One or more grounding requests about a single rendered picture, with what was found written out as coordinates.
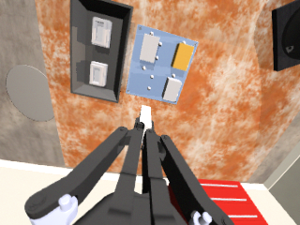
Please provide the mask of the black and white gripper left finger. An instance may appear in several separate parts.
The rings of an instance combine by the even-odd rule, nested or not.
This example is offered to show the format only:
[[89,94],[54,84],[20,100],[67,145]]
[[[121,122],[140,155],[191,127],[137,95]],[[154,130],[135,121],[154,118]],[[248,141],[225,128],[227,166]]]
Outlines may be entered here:
[[70,225],[78,206],[128,145],[104,225],[129,225],[145,117],[146,106],[142,105],[134,129],[118,127],[69,174],[31,195],[24,204],[31,224]]

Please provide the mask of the orange-yellow rectangular block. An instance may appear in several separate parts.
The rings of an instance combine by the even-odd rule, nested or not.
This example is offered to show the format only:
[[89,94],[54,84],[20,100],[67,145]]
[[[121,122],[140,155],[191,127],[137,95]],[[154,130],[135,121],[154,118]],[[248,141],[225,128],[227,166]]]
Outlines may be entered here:
[[193,49],[194,47],[192,46],[183,43],[178,43],[174,51],[171,67],[187,70]]

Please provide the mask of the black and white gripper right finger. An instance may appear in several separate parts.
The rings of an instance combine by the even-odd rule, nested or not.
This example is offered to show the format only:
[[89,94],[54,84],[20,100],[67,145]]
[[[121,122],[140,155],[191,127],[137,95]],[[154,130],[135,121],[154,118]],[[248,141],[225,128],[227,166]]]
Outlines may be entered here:
[[188,225],[234,225],[207,195],[172,139],[156,134],[149,106],[146,106],[141,150],[142,194],[149,193],[151,225],[177,225],[162,169]]

